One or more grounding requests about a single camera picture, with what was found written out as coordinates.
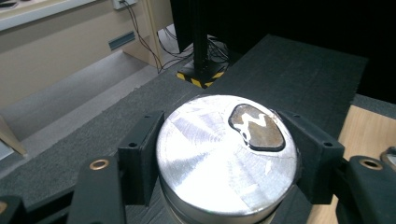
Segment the cable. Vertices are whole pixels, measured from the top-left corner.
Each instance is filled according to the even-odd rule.
[[[177,40],[176,35],[172,34],[172,32],[171,32],[167,27],[165,27],[164,30],[165,30],[166,33],[168,33],[170,36],[172,36],[172,38],[174,38],[175,40]]]
[[[209,59],[215,63],[227,63],[229,61],[228,53],[224,52],[224,50],[228,51],[227,46],[213,37],[209,37],[207,41],[209,48]],[[215,42],[222,43],[223,49],[219,47]]]
[[[189,47],[189,48],[187,48],[187,49],[184,49],[183,51],[181,51],[181,52],[179,52],[179,53],[170,52],[170,51],[169,51],[168,49],[166,49],[166,47],[163,45],[163,42],[161,41],[160,36],[158,35],[158,33],[157,33],[157,36],[158,36],[158,40],[159,40],[159,42],[160,42],[161,48],[162,48],[166,53],[168,53],[168,54],[170,54],[170,55],[172,55],[172,56],[174,56],[174,57],[176,57],[176,58],[181,58],[181,59],[188,58],[188,57],[190,57],[190,56],[192,55],[192,53],[190,53],[190,54],[187,55],[187,56],[180,56],[182,53],[185,53],[185,52],[187,52],[188,50],[191,50],[192,47]]]
[[[136,32],[137,32],[137,36],[138,36],[138,38],[139,38],[139,41],[140,41],[140,43],[142,44],[142,46],[145,48],[145,49],[147,49],[151,54],[152,54],[152,56],[154,57],[154,62],[155,62],[155,65],[156,65],[156,67],[157,67],[157,72],[158,72],[158,74],[160,74],[161,73],[161,71],[163,70],[163,65],[161,64],[161,60],[158,58],[158,56],[154,53],[154,51],[152,51],[152,49],[151,49],[151,47],[148,45],[148,43],[143,39],[143,37],[140,35],[140,33],[139,33],[139,26],[137,25],[137,21],[136,21],[136,15],[134,14],[134,10],[133,10],[133,8],[131,7],[131,5],[127,2],[127,1],[120,1],[120,3],[123,3],[125,6],[126,6],[126,8],[128,9],[128,12],[129,12],[129,15],[131,16],[131,19],[132,19],[132,23],[133,23],[133,25],[134,25],[134,29],[136,30]]]
[[[188,58],[193,54],[193,52],[191,52],[191,53],[189,53],[189,54],[187,54],[187,55],[185,55],[185,56],[179,56],[179,54],[186,52],[186,49],[183,50],[183,51],[180,52],[180,53],[172,53],[172,52],[169,52],[169,51],[165,48],[165,46],[163,45],[163,43],[161,42],[161,39],[160,39],[160,38],[158,38],[158,39],[159,39],[159,41],[160,41],[160,45],[161,45],[161,47],[163,48],[163,50],[164,50],[165,52],[169,53],[170,55],[172,55],[172,56],[175,57],[175,59],[173,59],[173,60],[171,60],[171,61],[165,63],[165,64],[163,65],[163,67],[161,68],[161,71],[170,68],[171,66],[175,65],[176,63],[178,63],[178,62],[180,62],[180,61],[183,61],[183,60],[185,60],[185,59],[188,59]],[[169,63],[172,63],[172,62],[175,62],[175,63],[165,68],[166,65],[168,65]]]

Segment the power cord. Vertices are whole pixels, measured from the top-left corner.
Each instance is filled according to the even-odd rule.
[[[207,39],[209,47],[209,59],[216,63],[227,63],[229,61],[227,45],[219,41],[215,37],[209,37]]]
[[[156,68],[157,68],[157,72],[158,72],[158,74],[160,74],[161,71],[163,70],[163,65],[161,64],[160,59],[154,53],[154,51],[151,49],[149,44],[140,35],[139,26],[137,25],[137,21],[136,21],[136,15],[134,14],[134,9],[132,8],[132,6],[127,1],[122,1],[121,0],[120,3],[124,4],[126,6],[126,8],[128,9],[129,15],[131,16],[132,23],[134,25],[134,29],[136,30],[137,37],[139,38],[140,44],[152,54],[152,56],[154,57],[154,62],[155,62]]]
[[[164,30],[165,30],[165,32],[166,32],[167,34],[169,34],[172,38],[174,38],[175,40],[177,40],[176,35],[172,34],[172,32],[171,32],[167,27],[165,27]]]
[[[192,49],[192,46],[189,47],[189,48],[184,49],[183,51],[181,51],[181,52],[179,52],[179,53],[170,52],[170,51],[163,45],[163,42],[161,41],[160,36],[159,36],[158,33],[157,33],[157,36],[158,36],[158,40],[160,41],[160,46],[161,46],[161,48],[162,48],[166,53],[168,53],[168,54],[170,54],[170,55],[172,55],[172,56],[174,56],[174,57],[176,57],[176,58],[179,58],[179,59],[186,59],[186,58],[190,57],[190,56],[193,54],[193,52],[191,52],[189,55],[184,55],[184,56],[181,55],[181,54],[186,53],[187,51],[191,50],[191,49]]]

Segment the machined metal surface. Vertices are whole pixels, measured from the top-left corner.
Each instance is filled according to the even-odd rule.
[[[164,198],[186,223],[256,223],[292,188],[298,153],[276,113],[209,95],[168,117],[157,161]]]

